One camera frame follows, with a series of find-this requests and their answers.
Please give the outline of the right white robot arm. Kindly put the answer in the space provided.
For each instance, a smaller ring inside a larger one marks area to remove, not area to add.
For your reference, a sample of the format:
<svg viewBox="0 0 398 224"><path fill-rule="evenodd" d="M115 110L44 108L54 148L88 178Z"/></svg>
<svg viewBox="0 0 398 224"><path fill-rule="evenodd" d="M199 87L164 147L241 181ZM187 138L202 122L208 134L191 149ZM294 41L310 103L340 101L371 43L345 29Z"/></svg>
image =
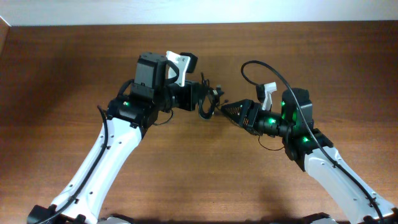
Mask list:
<svg viewBox="0 0 398 224"><path fill-rule="evenodd" d="M328 192L350 223L397 223L397 207L370 188L314 128L308 90L285 90L280 113L261 107L245 99L222 106L221 112L252 135L280 137L288 158Z"/></svg>

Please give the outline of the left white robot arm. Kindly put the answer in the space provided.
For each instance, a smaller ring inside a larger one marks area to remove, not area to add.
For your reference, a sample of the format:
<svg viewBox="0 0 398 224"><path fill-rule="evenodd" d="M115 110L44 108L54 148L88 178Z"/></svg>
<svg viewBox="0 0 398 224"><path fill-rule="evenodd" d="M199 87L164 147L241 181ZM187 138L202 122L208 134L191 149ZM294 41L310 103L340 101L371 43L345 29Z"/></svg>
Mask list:
<svg viewBox="0 0 398 224"><path fill-rule="evenodd" d="M106 110L100 110L101 131L80 168L49 207L35 205L28 223L98 223L105 197L130 153L159 112L192 111L199 84L186 81L197 57L192 53L139 56L133 79L122 84Z"/></svg>

